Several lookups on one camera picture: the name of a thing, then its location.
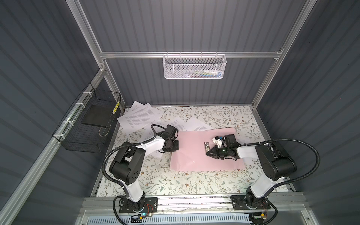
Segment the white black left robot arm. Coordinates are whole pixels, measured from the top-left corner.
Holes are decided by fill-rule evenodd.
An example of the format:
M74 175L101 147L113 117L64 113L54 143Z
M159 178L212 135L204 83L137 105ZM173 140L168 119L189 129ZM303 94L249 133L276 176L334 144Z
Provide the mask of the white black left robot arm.
M151 129L153 136L150 139L137 143L124 142L105 156L101 167L106 179L123 188L129 207L135 212L145 206L145 193L138 182L145 156L153 152L179 150L179 130L176 127L152 124Z

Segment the pink file folder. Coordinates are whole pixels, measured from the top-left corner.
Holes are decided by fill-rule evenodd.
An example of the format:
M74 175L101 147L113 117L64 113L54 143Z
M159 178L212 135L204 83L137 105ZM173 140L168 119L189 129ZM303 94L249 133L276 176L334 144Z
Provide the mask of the pink file folder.
M172 153L170 169L177 172L209 172L245 169L242 159L214 159L206 156L205 143L216 146L216 136L235 134L235 128L221 128L206 131L181 131L177 140L179 150Z

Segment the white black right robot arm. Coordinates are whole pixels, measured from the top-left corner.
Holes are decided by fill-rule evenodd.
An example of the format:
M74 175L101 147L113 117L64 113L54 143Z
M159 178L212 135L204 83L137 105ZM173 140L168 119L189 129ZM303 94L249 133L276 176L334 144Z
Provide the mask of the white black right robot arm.
M204 144L208 157L221 160L257 158L260 161L263 173L247 188L244 197L231 197L234 207L269 209L270 204L266 202L266 197L275 189L275 185L284 182L286 177L297 170L294 160L279 142L241 144L233 134L216 136L212 141L212 147L208 142Z

